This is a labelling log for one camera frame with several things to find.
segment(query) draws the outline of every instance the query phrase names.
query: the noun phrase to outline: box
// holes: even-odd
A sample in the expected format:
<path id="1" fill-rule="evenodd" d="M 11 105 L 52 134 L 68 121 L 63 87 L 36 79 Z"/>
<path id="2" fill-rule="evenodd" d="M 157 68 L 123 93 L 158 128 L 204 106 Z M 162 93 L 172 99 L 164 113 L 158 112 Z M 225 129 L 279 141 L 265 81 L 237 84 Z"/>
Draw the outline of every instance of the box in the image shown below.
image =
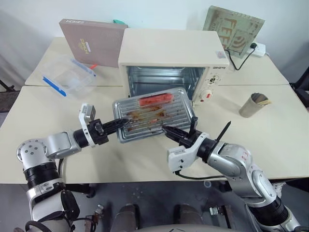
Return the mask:
<path id="1" fill-rule="evenodd" d="M 210 6 L 203 30 L 216 31 L 223 48 L 228 49 L 231 55 L 242 58 L 264 22 L 260 18 Z"/>
<path id="2" fill-rule="evenodd" d="M 118 67 L 127 25 L 73 19 L 62 19 L 59 25 L 77 61 Z"/>

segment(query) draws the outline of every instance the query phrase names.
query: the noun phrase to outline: baking tray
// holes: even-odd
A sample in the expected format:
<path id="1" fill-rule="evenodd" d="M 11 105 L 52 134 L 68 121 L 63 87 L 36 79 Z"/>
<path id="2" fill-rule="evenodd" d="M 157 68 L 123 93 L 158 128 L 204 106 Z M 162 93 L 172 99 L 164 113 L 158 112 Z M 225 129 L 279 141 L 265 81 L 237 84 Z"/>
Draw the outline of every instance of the baking tray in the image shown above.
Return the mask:
<path id="1" fill-rule="evenodd" d="M 169 102 L 156 103 L 140 107 L 140 99 L 159 94 L 170 93 Z M 179 129 L 190 127 L 191 118 L 195 116 L 191 101 L 184 88 L 171 88 L 132 98 L 121 99 L 112 104 L 114 118 L 127 118 L 129 123 L 117 131 L 121 143 L 163 133 L 162 126 Z"/>

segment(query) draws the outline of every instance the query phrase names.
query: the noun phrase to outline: toaster oven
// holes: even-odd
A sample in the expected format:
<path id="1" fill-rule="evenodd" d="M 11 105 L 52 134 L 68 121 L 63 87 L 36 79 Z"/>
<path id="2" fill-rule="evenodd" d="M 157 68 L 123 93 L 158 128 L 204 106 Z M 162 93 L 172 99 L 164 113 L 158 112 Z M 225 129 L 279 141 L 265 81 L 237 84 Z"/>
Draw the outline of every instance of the toaster oven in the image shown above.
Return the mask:
<path id="1" fill-rule="evenodd" d="M 197 104 L 212 96 L 229 61 L 215 31 L 126 29 L 118 65 L 129 97 L 183 87 Z"/>

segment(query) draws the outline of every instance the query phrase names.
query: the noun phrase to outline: paper cup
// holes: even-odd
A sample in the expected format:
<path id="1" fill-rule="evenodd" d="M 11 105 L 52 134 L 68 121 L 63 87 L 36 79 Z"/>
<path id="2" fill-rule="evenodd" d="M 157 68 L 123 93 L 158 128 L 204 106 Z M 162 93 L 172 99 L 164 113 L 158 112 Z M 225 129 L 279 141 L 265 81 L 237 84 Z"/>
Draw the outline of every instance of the paper cup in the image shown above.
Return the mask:
<path id="1" fill-rule="evenodd" d="M 243 117 L 251 117 L 256 112 L 264 107 L 264 105 L 259 105 L 256 102 L 261 102 L 264 100 L 268 100 L 268 98 L 261 93 L 253 93 L 246 103 L 239 110 L 239 114 Z"/>

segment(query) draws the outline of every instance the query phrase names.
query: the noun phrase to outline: white wall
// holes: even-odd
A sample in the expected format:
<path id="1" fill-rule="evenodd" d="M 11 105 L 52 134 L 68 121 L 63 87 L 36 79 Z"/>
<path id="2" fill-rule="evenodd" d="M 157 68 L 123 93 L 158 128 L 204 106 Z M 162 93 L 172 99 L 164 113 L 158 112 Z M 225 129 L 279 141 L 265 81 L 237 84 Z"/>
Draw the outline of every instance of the white wall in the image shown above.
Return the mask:
<path id="1" fill-rule="evenodd" d="M 132 28 L 202 29 L 210 5 L 264 19 L 257 40 L 266 44 L 289 81 L 309 66 L 308 0 L 1 0 L 0 78 L 5 80 L 5 73 L 26 79 L 51 39 L 63 35 L 58 25 L 63 18 L 119 19 Z"/>

